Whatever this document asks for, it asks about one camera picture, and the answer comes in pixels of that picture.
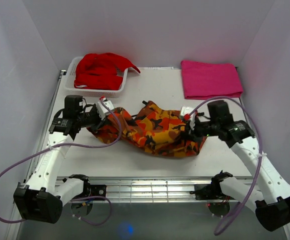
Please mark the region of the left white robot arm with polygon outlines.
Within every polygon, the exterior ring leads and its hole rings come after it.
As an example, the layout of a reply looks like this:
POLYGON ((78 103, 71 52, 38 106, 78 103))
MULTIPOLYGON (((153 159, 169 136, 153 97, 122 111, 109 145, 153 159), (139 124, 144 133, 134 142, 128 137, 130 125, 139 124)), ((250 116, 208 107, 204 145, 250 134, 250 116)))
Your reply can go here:
POLYGON ((83 174, 73 174, 59 186, 56 186, 56 181, 76 135, 82 128, 99 128, 112 107, 106 98, 83 105, 80 95, 65 97, 64 108, 55 114, 49 128, 46 152, 40 156, 29 180, 13 194, 23 219, 54 224, 68 202, 85 200, 93 195, 95 190, 83 174))

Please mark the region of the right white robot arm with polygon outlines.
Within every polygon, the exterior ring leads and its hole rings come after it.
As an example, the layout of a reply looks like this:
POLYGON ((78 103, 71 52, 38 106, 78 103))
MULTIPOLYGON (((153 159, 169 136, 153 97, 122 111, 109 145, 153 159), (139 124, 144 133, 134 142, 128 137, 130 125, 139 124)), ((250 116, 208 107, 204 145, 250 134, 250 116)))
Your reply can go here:
POLYGON ((247 186, 231 173, 221 171, 211 178, 209 185, 193 191, 196 196, 217 199, 227 196, 239 202, 224 216, 224 221, 216 227, 214 234, 222 234, 243 207, 254 212, 258 222, 269 232, 289 224, 290 184, 263 151, 261 135, 254 132, 246 121, 234 120, 225 97, 212 97, 205 103, 209 112, 206 121, 200 121, 197 107, 181 108, 179 117, 186 124, 185 131, 195 138, 217 136, 253 175, 251 185, 247 186))

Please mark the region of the orange camouflage trousers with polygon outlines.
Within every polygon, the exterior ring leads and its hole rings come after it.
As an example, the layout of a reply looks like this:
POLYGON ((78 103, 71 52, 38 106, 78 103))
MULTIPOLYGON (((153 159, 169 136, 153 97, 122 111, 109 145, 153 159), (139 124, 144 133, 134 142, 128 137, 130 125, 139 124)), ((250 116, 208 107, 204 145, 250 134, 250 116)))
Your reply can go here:
POLYGON ((185 158, 197 156, 206 136, 196 137, 180 118, 179 110, 163 110, 148 101, 136 116, 123 107, 114 109, 122 129, 121 140, 155 156, 185 158))

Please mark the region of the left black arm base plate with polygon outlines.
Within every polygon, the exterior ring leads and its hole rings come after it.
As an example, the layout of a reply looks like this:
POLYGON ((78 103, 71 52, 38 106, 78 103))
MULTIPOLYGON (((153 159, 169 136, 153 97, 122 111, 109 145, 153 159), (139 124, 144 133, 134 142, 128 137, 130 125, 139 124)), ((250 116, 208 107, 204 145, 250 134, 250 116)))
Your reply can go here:
POLYGON ((87 197, 101 196, 105 197, 107 193, 107 185, 84 183, 82 192, 73 197, 73 200, 87 197))

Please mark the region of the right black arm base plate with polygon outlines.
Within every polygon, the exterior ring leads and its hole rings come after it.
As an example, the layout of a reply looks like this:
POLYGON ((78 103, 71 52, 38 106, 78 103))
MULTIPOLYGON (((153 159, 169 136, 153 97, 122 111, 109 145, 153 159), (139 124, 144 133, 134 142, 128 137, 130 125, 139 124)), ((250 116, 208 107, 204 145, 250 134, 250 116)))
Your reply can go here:
POLYGON ((220 190, 216 190, 211 184, 195 184, 194 190, 189 192, 194 195, 196 200, 221 200, 229 201, 233 198, 223 194, 220 190))

